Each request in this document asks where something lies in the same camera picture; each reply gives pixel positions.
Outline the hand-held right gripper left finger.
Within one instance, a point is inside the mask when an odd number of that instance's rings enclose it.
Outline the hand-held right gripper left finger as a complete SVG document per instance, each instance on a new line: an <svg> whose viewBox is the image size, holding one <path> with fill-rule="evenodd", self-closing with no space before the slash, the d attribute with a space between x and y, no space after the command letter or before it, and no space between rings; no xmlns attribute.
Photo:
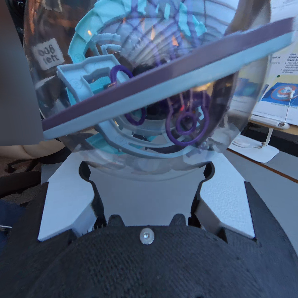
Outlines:
<svg viewBox="0 0 298 298"><path fill-rule="evenodd" d="M103 202L90 175L82 158L67 158L48 179L39 241L68 230L81 237L107 226Z"/></svg>

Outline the printed instruction sheet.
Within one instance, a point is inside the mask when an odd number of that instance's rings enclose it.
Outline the printed instruction sheet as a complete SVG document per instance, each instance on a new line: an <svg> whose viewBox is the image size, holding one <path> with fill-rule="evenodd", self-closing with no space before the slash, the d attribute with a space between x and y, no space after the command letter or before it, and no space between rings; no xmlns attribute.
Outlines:
<svg viewBox="0 0 298 298"><path fill-rule="evenodd" d="M272 54L259 102L251 120L279 129L298 123L297 0L270 1L270 21L294 18L293 42Z"/></svg>

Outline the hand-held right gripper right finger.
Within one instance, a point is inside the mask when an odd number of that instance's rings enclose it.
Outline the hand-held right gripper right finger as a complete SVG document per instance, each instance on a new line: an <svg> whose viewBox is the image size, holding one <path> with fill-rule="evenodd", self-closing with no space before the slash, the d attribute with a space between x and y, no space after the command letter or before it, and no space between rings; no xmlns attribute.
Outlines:
<svg viewBox="0 0 298 298"><path fill-rule="evenodd" d="M204 179L192 202L189 224L218 235L223 229L255 238L245 181L223 154L207 156Z"/></svg>

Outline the person's blue jeans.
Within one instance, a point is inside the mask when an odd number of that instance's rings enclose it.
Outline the person's blue jeans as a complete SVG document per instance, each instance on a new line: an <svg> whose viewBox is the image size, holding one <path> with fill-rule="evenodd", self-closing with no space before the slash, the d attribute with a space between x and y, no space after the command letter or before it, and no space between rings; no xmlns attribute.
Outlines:
<svg viewBox="0 0 298 298"><path fill-rule="evenodd" d="M0 200L0 252L7 243L7 234L24 213L24 207Z"/></svg>

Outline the clear plastic maze ball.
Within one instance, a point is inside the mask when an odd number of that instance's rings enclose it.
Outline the clear plastic maze ball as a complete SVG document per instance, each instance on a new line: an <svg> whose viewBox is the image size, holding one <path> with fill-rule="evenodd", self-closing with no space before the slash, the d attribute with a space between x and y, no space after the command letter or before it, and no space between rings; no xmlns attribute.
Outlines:
<svg viewBox="0 0 298 298"><path fill-rule="evenodd" d="M31 75L44 140L103 173L168 180L225 151L247 124L294 18L270 1L26 1L70 20L69 62Z"/></svg>

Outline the white document stand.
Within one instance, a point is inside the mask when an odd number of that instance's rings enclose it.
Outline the white document stand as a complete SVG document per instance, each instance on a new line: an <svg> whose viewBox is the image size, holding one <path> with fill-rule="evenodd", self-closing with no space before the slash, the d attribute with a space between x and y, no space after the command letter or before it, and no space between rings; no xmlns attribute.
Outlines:
<svg viewBox="0 0 298 298"><path fill-rule="evenodd" d="M287 121L288 113L290 110L290 104L296 93L296 86L291 84L286 84L281 86L281 90L285 89L285 99L288 101L288 106L285 114L285 119L283 121L275 120L273 118L263 117L256 114L252 114L250 117L251 122L258 122L262 126L268 126L269 132L266 136L264 142L260 142L244 135L238 135L228 149L239 153L244 157L247 157L253 161L259 163L267 163L273 159L279 150L275 147L269 145L273 130L288 130L290 129L290 124Z"/></svg>

